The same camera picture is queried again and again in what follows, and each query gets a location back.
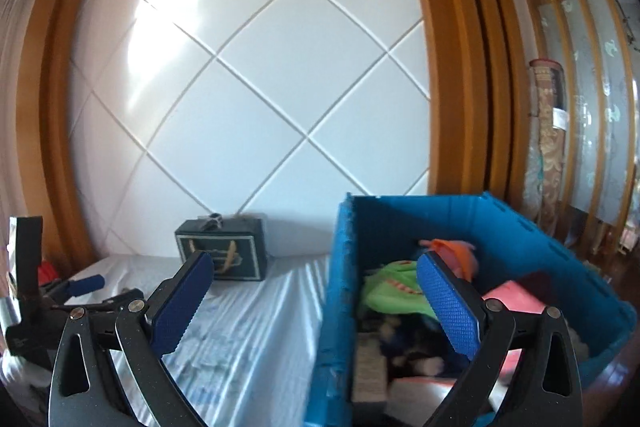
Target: wrinkled bedsheet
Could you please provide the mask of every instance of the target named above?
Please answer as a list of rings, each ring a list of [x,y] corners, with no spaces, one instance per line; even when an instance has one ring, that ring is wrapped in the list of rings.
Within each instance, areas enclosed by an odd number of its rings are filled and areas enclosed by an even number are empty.
[[[99,302],[125,288],[145,297],[172,277],[179,259],[111,256],[75,279],[106,286],[69,304]],[[316,357],[328,256],[271,259],[263,282],[214,282],[164,365],[210,426],[298,427]],[[119,351],[112,351],[138,420],[157,425]]]

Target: green plush toy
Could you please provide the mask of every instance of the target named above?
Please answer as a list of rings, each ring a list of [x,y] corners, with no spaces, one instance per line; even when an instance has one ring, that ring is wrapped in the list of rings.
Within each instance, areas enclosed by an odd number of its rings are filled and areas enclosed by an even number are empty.
[[[415,261],[396,261],[367,277],[360,303],[378,313],[421,313],[437,320],[418,285]]]

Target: storage crate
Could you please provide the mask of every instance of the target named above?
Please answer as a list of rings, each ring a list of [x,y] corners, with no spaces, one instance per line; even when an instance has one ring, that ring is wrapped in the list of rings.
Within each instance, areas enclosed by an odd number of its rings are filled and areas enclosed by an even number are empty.
[[[629,339],[636,312],[558,241],[496,200],[481,196],[350,196],[340,205],[318,353],[305,426],[348,427],[354,309],[362,274],[412,259],[417,239],[461,239],[476,246],[474,285],[484,294],[506,280],[544,270],[569,324],[590,349],[578,365],[586,388]]]

